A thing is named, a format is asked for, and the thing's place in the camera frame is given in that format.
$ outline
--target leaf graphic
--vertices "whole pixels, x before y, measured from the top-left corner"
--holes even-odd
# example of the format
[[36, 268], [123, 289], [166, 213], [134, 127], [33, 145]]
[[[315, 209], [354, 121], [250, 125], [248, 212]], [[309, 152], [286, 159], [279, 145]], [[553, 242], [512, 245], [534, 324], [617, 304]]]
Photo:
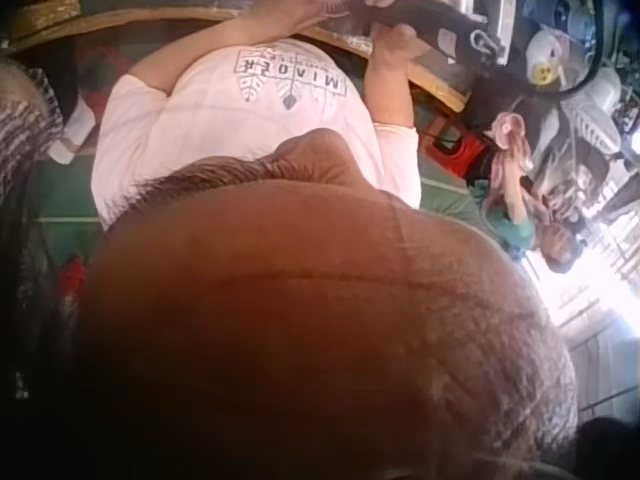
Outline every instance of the leaf graphic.
[[239, 75], [240, 91], [245, 102], [253, 102], [264, 86], [265, 79], [257, 73]]
[[293, 108], [293, 106], [296, 103], [298, 103], [298, 99], [294, 95], [287, 95], [282, 100], [282, 103], [284, 104], [284, 108], [286, 108], [287, 110], [291, 110]]
[[291, 110], [299, 100], [302, 99], [302, 87], [300, 82], [297, 82], [295, 78], [283, 78], [278, 80], [276, 88], [278, 89], [278, 95], [282, 99], [282, 104], [287, 110]]

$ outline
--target red object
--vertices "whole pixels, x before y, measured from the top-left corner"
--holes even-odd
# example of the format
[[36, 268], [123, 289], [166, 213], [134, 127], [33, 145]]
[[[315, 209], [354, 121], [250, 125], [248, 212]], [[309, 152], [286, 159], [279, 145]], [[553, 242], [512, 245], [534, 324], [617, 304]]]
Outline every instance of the red object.
[[87, 268], [80, 258], [74, 258], [65, 265], [58, 278], [58, 293], [60, 297], [79, 297], [86, 279]]
[[[442, 133], [451, 127], [458, 131], [460, 138], [453, 144], [439, 140]], [[437, 117], [420, 141], [420, 151], [425, 156], [460, 178], [465, 177], [486, 147], [487, 144], [474, 133], [445, 117]]]

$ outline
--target pink shirt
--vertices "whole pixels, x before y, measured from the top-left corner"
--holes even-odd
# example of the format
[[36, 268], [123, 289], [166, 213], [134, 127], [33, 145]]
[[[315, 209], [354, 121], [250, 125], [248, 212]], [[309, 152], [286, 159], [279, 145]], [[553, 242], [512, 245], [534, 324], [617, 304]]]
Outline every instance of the pink shirt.
[[122, 77], [109, 98], [93, 169], [98, 212], [108, 224], [111, 207], [143, 181], [211, 156], [255, 160], [321, 127], [345, 138], [373, 186], [419, 205], [415, 129], [373, 123], [354, 85], [324, 52], [282, 40], [207, 55], [170, 97]]

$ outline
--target short hair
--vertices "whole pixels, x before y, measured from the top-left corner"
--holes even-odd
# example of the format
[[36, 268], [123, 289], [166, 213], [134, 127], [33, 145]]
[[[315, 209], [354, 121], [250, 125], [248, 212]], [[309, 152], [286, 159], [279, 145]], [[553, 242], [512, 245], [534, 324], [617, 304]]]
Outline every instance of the short hair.
[[566, 275], [567, 273], [569, 273], [573, 269], [575, 263], [580, 259], [580, 257], [582, 257], [582, 254], [584, 253], [584, 245], [576, 238], [575, 235], [571, 236], [570, 249], [571, 255], [566, 262], [561, 262], [557, 258], [552, 257], [551, 255], [545, 253], [544, 250], [542, 250], [542, 257], [544, 258], [547, 267], [549, 267], [549, 270], [560, 275]]

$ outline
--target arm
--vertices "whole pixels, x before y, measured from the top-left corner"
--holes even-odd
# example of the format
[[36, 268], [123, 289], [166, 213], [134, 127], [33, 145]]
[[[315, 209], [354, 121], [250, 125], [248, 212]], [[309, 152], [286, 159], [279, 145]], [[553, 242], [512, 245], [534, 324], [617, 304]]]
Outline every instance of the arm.
[[514, 162], [505, 162], [504, 175], [504, 200], [507, 204], [509, 217], [515, 225], [521, 225], [529, 218], [520, 186], [522, 171]]
[[380, 186], [409, 206], [420, 205], [418, 134], [413, 128], [409, 90], [411, 60], [429, 47], [407, 25], [392, 29], [374, 26], [373, 52], [365, 74], [365, 104], [380, 147], [383, 176]]
[[324, 8], [323, 0], [259, 0], [244, 15], [161, 48], [129, 73], [148, 87], [171, 95], [185, 71], [205, 55], [222, 48], [288, 37], [322, 20]]
[[365, 104], [375, 123], [413, 128], [409, 66], [428, 48], [407, 25], [375, 27], [364, 79]]
[[182, 74], [205, 55], [226, 47], [255, 45], [273, 39], [253, 23], [241, 16], [201, 30], [152, 53], [129, 74], [148, 87], [171, 95]]

